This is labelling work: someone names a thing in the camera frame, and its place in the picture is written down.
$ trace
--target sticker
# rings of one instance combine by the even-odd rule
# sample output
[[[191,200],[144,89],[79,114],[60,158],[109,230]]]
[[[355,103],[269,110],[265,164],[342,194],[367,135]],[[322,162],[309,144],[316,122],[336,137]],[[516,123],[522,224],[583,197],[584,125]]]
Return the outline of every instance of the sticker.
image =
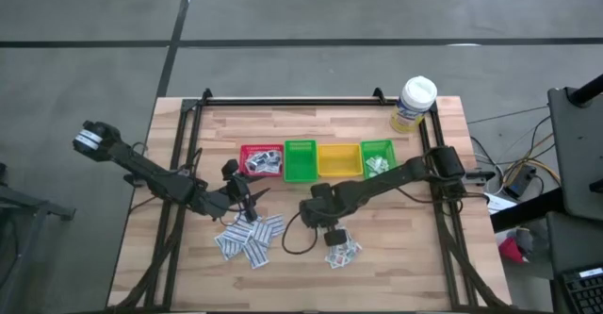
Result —
[[[346,231],[347,241],[336,246],[329,247],[329,254],[325,257],[325,261],[329,262],[331,268],[345,267],[351,263],[362,250],[360,244],[351,238],[350,232],[343,225],[338,225],[337,229]]]
[[[272,241],[272,227],[264,223],[256,223],[253,230],[253,240],[268,247]]]
[[[588,276],[593,276],[593,275],[599,275],[603,273],[603,269],[601,268],[595,268],[593,270],[590,271],[584,271],[584,272],[580,272],[580,277],[588,277]]]
[[[97,143],[100,143],[103,139],[101,139],[100,136],[94,134],[91,131],[88,131],[86,129],[82,129],[82,131],[79,132],[80,135],[86,136],[87,138],[94,140]]]
[[[266,218],[266,224],[272,227],[272,237],[277,237],[285,232],[285,223],[283,222],[283,214],[274,215]]]
[[[243,252],[251,262],[252,269],[260,268],[269,263],[268,255],[266,254],[267,249],[260,246],[255,240],[250,240],[249,244],[243,247]]]
[[[92,140],[89,140],[88,138],[83,137],[82,135],[75,136],[75,140],[77,140],[78,142],[80,142],[80,143],[88,146],[92,150],[98,149],[98,143],[96,143],[96,142],[94,142]]]
[[[218,244],[218,247],[220,247],[222,255],[226,261],[235,257],[241,252],[241,250],[243,250],[242,244],[232,242],[231,240],[226,240],[221,234],[216,236],[214,241],[216,244]]]
[[[252,231],[238,225],[231,225],[226,227],[226,230],[222,233],[222,236],[226,240],[231,240],[236,243],[245,244],[252,235]]]

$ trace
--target wooden tabletop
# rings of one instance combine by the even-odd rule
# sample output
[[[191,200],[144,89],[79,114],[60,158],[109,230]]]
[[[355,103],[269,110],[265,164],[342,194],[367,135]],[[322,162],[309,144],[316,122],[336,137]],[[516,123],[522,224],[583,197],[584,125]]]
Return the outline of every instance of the wooden tabletop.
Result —
[[[169,167],[181,98],[160,98],[148,138],[149,159]],[[438,97],[446,144],[456,148],[466,169],[476,161],[459,97]],[[203,147],[198,176],[210,189],[222,186],[220,168],[238,158],[242,144],[283,143],[315,139],[318,143],[354,143],[391,139],[398,164],[422,155],[418,133],[400,134],[389,123],[392,107],[205,107],[198,146]],[[188,129],[192,121],[187,122]],[[341,179],[321,178],[336,183]],[[310,184],[287,184],[265,178],[252,191],[270,187],[257,204],[264,216],[284,214],[288,221],[300,200],[310,197]],[[430,198],[427,183],[403,187],[416,197]],[[150,192],[137,190],[133,205]],[[139,281],[151,262],[161,201],[130,215],[115,272],[109,304],[117,304]],[[228,215],[225,221],[231,221]],[[482,199],[465,199],[461,214],[469,258],[495,294],[510,302],[495,236]],[[269,247],[270,263],[252,270],[243,254],[224,261],[214,238],[224,230],[207,217],[187,213],[173,297],[173,310],[428,310],[449,309],[446,278],[432,205],[415,203],[395,190],[374,197],[341,222],[364,250],[348,266],[332,270],[324,257],[327,246],[302,256],[288,255],[281,238]],[[301,221],[291,225],[287,248],[301,250],[314,232]],[[460,293],[463,283],[456,268]],[[163,294],[159,283],[157,301]]]

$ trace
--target yellow label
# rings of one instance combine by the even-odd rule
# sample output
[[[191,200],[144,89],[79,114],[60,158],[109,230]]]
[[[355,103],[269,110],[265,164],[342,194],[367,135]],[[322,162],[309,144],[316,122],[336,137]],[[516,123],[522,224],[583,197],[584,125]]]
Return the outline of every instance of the yellow label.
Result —
[[[394,128],[394,130],[405,133],[405,132],[414,132],[416,130],[416,126],[423,121],[424,114],[417,116],[415,120],[404,119],[398,115],[398,110],[394,110],[392,112],[392,117],[389,119],[389,124]]]

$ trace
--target gray floor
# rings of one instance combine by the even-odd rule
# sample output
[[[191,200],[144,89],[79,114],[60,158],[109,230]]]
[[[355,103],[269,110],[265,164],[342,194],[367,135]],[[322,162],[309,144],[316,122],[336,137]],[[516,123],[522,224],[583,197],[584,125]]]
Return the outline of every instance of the gray floor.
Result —
[[[167,40],[180,0],[0,0],[0,41]],[[603,0],[191,0],[183,39],[600,37]],[[77,207],[49,221],[23,313],[104,305],[131,188],[71,148],[85,120],[143,140],[167,49],[0,49],[0,161],[18,190]],[[468,121],[546,103],[601,74],[603,45],[180,49],[169,96],[395,94],[409,77],[461,95]],[[471,124],[494,158],[545,110]],[[550,128],[543,128],[539,138]],[[523,155],[529,138],[501,159]],[[556,167],[553,152],[543,161]],[[546,187],[553,188],[550,179]],[[550,309],[542,278],[506,266],[513,302]]]

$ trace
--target items in red bin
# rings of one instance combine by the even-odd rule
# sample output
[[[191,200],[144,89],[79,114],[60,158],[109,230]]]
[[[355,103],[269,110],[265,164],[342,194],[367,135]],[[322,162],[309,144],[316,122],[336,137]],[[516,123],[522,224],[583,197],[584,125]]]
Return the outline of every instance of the items in red bin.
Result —
[[[341,268],[349,264],[362,250],[360,244],[351,238],[350,232],[348,229],[346,229],[346,227],[338,226],[337,229],[344,229],[346,231],[348,241],[343,244],[329,247],[329,254],[324,258],[324,260],[329,262],[332,269]]]
[[[277,150],[256,152],[245,161],[245,167],[250,173],[278,174],[282,164],[283,155]]]

